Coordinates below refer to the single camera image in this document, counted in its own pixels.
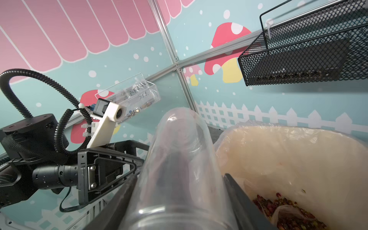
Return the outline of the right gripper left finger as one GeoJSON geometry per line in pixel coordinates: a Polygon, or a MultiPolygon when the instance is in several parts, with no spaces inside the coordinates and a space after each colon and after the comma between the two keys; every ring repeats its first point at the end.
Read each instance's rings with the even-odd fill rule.
{"type": "Polygon", "coordinates": [[[84,230],[117,230],[127,212],[137,180],[136,174],[129,177],[102,212],[84,230]]]}

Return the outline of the clear tea jar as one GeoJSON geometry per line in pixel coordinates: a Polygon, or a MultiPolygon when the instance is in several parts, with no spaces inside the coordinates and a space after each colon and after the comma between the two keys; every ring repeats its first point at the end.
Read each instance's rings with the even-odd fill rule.
{"type": "Polygon", "coordinates": [[[189,108],[157,126],[121,230],[236,230],[209,129],[189,108]]]}

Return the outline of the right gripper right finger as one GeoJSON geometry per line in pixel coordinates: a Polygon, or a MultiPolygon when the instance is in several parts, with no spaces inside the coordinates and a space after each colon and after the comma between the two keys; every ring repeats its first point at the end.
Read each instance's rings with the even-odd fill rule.
{"type": "Polygon", "coordinates": [[[226,173],[223,180],[230,197],[239,230],[277,230],[259,211],[254,202],[237,184],[234,178],[226,173]]]}

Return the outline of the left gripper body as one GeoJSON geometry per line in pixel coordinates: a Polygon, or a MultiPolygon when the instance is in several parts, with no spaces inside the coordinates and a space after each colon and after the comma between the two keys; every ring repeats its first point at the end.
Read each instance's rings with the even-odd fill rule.
{"type": "Polygon", "coordinates": [[[78,199],[89,205],[121,186],[131,175],[139,174],[144,160],[137,150],[149,145],[135,140],[106,144],[78,152],[78,199]]]}

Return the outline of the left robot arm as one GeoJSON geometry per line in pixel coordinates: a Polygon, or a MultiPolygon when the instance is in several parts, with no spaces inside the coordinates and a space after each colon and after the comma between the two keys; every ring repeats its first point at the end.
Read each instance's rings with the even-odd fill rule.
{"type": "Polygon", "coordinates": [[[73,212],[140,172],[144,160],[137,156],[137,149],[148,150],[149,146],[134,140],[111,142],[116,125],[127,113],[125,107],[103,98],[86,106],[53,79],[26,69],[4,71],[1,91],[23,116],[1,129],[1,145],[8,155],[8,161],[1,163],[1,207],[25,201],[41,189],[59,194],[64,188],[76,187],[79,204],[60,208],[63,213],[73,212]],[[18,76],[51,86],[74,110],[66,110],[60,120],[53,114],[33,116],[11,89],[11,79],[18,76]],[[68,150],[64,131],[74,111],[84,117],[84,141],[79,148],[68,150]]]}

